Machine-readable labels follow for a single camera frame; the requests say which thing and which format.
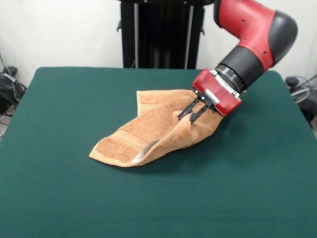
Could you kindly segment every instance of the orange towel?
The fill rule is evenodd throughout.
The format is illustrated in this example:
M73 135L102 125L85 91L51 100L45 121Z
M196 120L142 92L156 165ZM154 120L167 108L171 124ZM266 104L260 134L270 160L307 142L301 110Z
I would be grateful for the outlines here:
M137 91L138 116L99 141L89 157L134 167L202 141L215 132L223 117L207 110L193 124L190 115L180 121L177 116L195 98L192 90ZM198 103L194 111L202 105Z

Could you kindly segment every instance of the green table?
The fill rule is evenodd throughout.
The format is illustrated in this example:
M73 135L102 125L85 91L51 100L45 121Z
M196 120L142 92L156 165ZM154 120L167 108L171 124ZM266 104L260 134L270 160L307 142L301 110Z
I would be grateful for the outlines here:
M0 142L0 237L316 236L317 140L275 72L191 148L129 169L88 158L136 116L136 90L199 72L37 70Z

